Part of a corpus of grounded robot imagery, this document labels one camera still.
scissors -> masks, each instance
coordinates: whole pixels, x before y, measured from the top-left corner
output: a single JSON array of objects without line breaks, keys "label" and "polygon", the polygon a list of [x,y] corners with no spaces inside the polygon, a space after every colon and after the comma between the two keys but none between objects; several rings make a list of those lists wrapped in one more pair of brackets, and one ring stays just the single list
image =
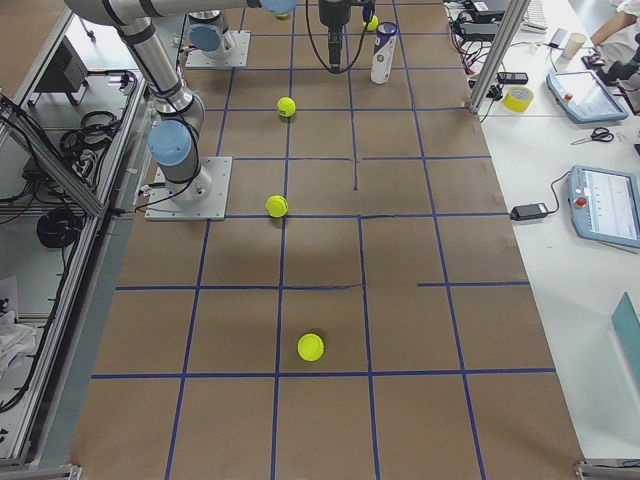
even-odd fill
[{"label": "scissors", "polygon": [[571,145],[580,145],[581,143],[587,142],[604,142],[609,143],[613,141],[613,133],[609,131],[608,128],[604,127],[596,127],[593,129],[591,135],[585,138],[581,138],[580,140],[576,140],[572,142]]}]

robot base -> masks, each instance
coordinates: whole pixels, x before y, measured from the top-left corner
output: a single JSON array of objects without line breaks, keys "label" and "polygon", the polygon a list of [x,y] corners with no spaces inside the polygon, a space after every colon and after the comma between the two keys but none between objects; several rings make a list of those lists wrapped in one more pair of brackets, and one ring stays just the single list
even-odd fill
[{"label": "robot base", "polygon": [[246,30],[233,33],[236,47],[230,54],[221,56],[220,58],[211,58],[202,53],[202,50],[193,50],[189,52],[189,56],[187,57],[186,68],[190,70],[215,70],[246,67],[251,34]]},{"label": "robot base", "polygon": [[[202,200],[189,204],[177,204],[173,200],[164,200],[152,205],[145,212],[145,218],[150,221],[168,220],[224,220],[229,195],[229,181],[231,180],[231,157],[202,157],[202,168],[213,178],[211,192]],[[158,169],[155,182],[164,182],[164,175]],[[164,188],[151,192],[149,203],[167,198],[168,192]]]}]

keyboard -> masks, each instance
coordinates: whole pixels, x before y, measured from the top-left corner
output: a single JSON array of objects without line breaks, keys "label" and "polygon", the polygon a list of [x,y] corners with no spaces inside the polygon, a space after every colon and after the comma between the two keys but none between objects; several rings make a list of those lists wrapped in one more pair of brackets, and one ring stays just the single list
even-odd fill
[{"label": "keyboard", "polygon": [[548,25],[547,19],[542,11],[542,0],[531,0],[520,28],[528,32],[542,33],[547,31]]}]

yellow tape roll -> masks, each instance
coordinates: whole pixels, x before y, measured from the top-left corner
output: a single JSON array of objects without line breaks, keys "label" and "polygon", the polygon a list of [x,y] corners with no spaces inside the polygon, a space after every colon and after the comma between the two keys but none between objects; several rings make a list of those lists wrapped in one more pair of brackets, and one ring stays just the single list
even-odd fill
[{"label": "yellow tape roll", "polygon": [[533,100],[533,92],[527,87],[511,87],[504,97],[504,106],[514,112],[522,113]]}]

paper cup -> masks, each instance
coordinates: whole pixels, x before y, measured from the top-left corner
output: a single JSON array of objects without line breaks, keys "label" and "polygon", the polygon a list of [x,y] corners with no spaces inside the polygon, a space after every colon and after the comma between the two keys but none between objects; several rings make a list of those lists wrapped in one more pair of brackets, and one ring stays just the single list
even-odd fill
[{"label": "paper cup", "polygon": [[578,53],[578,50],[584,45],[584,42],[587,41],[587,36],[582,33],[572,33],[569,35],[569,40],[567,40],[567,44],[562,50],[562,54],[560,56],[562,58],[566,58],[567,60],[571,60],[573,56]]}]

